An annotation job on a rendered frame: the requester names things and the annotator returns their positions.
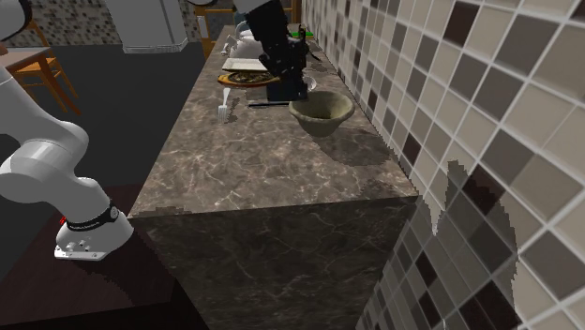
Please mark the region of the white teapot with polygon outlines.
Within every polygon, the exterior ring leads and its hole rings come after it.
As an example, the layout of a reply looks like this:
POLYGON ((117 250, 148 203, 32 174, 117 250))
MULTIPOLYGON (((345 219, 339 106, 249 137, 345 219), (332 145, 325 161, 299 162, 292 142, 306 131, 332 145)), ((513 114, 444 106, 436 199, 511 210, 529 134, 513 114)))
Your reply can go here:
POLYGON ((246 21, 240 22, 235 28, 235 36, 228 35, 220 52, 231 58, 258 59, 263 53, 263 45, 257 41, 250 29, 245 29, 246 21))

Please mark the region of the white flat book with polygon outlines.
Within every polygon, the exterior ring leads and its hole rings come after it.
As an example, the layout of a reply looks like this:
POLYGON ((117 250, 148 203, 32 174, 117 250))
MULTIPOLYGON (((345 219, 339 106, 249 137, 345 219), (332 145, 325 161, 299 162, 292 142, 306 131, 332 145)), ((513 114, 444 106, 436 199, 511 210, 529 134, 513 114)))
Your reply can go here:
POLYGON ((227 58, 222 66, 224 71, 249 71, 249 72, 267 72, 267 68, 259 59, 251 58, 227 58))

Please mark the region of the brown round plate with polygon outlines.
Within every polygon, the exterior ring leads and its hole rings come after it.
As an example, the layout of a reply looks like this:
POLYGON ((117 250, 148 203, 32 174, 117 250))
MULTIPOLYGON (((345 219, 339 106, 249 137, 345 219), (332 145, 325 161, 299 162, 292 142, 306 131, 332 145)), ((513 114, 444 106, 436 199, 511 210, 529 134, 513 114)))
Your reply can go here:
POLYGON ((273 76, 269 72, 237 71, 219 75, 217 81, 232 88, 255 88, 279 82, 280 78, 273 76))

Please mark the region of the white fork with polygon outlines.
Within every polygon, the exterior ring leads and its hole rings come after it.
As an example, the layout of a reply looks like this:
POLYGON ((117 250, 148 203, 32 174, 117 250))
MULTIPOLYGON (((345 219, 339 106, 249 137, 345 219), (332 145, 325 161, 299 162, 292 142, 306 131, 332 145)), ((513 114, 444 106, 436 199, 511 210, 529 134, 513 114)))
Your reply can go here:
POLYGON ((222 101, 222 104, 217 107, 217 116, 218 116, 218 120, 221 123, 225 123, 228 120, 229 115, 228 115, 227 101, 228 101, 228 97, 229 97, 230 92, 231 92, 231 89, 229 87, 225 87, 223 89, 223 92, 222 92, 223 101, 222 101))

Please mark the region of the olive green bowl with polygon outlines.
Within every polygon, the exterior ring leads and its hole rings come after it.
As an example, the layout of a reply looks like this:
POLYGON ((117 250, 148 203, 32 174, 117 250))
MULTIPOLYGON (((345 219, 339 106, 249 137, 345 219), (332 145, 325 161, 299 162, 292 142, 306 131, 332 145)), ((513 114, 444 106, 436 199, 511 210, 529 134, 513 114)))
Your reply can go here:
POLYGON ((353 102, 335 91, 309 91, 307 98, 291 101, 289 113, 313 137, 327 137, 354 113, 353 102))

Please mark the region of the white refrigerator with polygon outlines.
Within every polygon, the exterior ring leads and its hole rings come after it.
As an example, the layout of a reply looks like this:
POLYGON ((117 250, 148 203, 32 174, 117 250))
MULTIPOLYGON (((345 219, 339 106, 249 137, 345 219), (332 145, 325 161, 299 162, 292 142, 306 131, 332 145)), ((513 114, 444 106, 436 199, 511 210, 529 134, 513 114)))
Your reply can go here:
POLYGON ((180 53, 188 44, 178 0, 104 1, 124 53, 180 53))

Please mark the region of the orange wooden chair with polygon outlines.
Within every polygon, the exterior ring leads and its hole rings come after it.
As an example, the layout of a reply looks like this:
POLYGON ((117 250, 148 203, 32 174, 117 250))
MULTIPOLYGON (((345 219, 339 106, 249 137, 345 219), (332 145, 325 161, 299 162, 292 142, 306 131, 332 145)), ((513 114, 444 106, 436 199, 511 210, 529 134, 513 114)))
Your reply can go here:
MULTIPOLYGON (((24 25, 23 29, 32 30, 38 37, 40 37, 42 42, 41 47, 50 47, 47 39, 44 37, 40 28, 33 19, 31 19, 30 22, 27 22, 24 25)), ((6 52, 4 54, 1 54, 0 56, 5 55, 7 53, 8 48, 6 48, 6 52)), ((41 59, 39 62, 29 65, 27 67, 23 67, 18 71, 14 72, 9 71, 9 73, 13 75, 18 84, 36 103, 38 103, 38 99, 32 92, 32 87, 44 86, 52 94, 52 97, 55 99, 55 101, 58 103, 58 105, 60 106, 64 113, 66 113, 68 110, 72 110, 74 113, 78 115, 81 114, 80 110, 68 97, 65 90, 57 81, 57 78, 61 77, 65 82, 66 86, 68 87, 68 89, 70 90, 71 95, 74 96, 75 98, 78 96, 73 85, 68 79, 67 74, 63 70, 60 62, 54 55, 52 49, 47 53, 47 57, 45 59, 41 59)))

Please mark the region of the dark robot stand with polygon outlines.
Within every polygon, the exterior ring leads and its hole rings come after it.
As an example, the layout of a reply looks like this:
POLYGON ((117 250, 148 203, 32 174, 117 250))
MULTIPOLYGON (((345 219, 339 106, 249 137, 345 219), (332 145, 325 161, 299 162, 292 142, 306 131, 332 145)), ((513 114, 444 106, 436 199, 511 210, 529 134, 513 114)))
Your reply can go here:
POLYGON ((0 330, 209 330, 145 230, 99 262, 57 260, 61 216, 0 280, 0 330))

